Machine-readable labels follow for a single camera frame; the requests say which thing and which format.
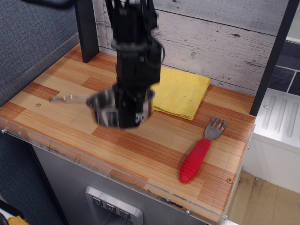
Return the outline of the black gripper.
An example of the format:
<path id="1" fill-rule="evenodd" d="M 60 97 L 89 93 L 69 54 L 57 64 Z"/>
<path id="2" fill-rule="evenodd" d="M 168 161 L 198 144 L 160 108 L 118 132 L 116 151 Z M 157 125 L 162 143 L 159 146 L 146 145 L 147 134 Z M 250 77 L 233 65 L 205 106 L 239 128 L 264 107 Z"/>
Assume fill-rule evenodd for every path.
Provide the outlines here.
<path id="1" fill-rule="evenodd" d="M 156 39 L 140 44 L 113 40 L 112 47 L 117 50 L 117 83 L 113 91 L 117 94 L 119 127 L 134 128 L 152 115 L 150 86 L 160 81 L 165 49 Z M 128 94 L 137 94 L 135 102 Z"/>

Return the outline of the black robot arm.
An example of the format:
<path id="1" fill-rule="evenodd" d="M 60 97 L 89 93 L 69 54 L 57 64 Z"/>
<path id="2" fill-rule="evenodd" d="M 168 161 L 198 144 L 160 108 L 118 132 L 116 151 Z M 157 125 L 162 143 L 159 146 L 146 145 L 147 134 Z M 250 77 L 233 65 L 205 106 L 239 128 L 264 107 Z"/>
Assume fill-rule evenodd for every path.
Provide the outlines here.
<path id="1" fill-rule="evenodd" d="M 158 15 L 151 0 L 108 0 L 106 7 L 113 31 L 111 46 L 117 53 L 117 82 L 90 97 L 70 95 L 50 101 L 85 100 L 99 125 L 134 128 L 153 113 L 155 92 L 150 87 L 160 81 L 165 58 L 164 47 L 151 35 Z"/>

